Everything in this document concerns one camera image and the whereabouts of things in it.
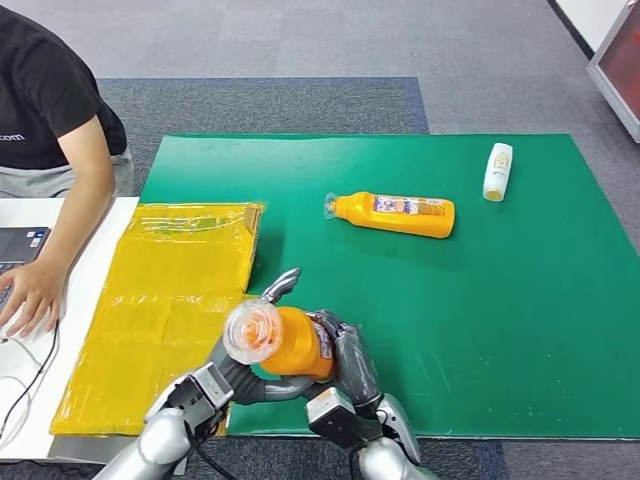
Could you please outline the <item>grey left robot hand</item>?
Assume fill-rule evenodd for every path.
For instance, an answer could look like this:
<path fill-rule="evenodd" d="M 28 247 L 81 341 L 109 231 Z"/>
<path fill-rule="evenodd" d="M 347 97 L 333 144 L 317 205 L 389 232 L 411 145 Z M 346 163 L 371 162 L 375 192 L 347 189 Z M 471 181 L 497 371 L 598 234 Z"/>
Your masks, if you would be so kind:
<path fill-rule="evenodd" d="M 259 298 L 275 305 L 282 296 L 292 292 L 300 273 L 300 267 L 285 271 Z M 222 338 L 216 342 L 207 360 L 216 366 L 233 390 L 232 400 L 241 405 L 292 400 L 313 389 L 314 381 L 307 376 L 289 375 L 280 380 L 260 378 L 248 365 L 232 359 L 223 346 Z"/>

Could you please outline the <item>person's hand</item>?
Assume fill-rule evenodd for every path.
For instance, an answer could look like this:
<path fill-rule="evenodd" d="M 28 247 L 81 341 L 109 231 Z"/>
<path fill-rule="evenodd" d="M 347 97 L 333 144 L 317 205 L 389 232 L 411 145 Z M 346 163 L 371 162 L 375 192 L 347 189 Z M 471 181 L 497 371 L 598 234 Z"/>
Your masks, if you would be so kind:
<path fill-rule="evenodd" d="M 11 293 L 1 311 L 1 326 L 11 321 L 7 336 L 26 337 L 45 322 L 46 332 L 60 318 L 67 269 L 49 260 L 35 260 L 1 276 L 1 289 Z"/>

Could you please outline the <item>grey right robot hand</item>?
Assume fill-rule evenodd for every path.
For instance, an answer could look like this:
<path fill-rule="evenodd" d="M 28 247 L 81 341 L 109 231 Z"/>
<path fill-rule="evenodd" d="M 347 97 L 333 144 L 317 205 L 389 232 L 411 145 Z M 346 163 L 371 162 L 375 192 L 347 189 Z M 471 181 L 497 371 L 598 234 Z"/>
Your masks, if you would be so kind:
<path fill-rule="evenodd" d="M 328 310 L 310 315 L 328 334 L 334 347 L 334 373 L 328 384 L 346 395 L 358 415 L 373 418 L 383 393 L 359 329 Z"/>

